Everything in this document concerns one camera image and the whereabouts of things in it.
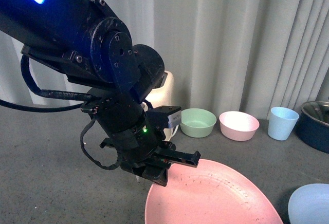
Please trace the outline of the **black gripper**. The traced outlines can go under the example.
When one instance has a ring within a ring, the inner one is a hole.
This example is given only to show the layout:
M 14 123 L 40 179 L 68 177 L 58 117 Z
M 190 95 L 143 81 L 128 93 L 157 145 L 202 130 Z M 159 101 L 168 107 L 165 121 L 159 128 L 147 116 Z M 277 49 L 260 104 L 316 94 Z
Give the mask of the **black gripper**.
M 168 183 L 168 169 L 172 163 L 190 167 L 197 167 L 200 152 L 194 154 L 175 151 L 171 142 L 165 141 L 164 129 L 156 129 L 148 120 L 141 104 L 130 95 L 117 91 L 92 88 L 89 94 L 94 100 L 85 101 L 81 107 L 91 121 L 86 125 L 81 135 L 98 122 L 107 134 L 107 138 L 100 144 L 101 148 L 114 148 L 117 152 L 116 162 L 105 166 L 94 159 L 81 144 L 85 156 L 105 170 L 122 170 L 142 177 L 155 184 L 166 186 Z

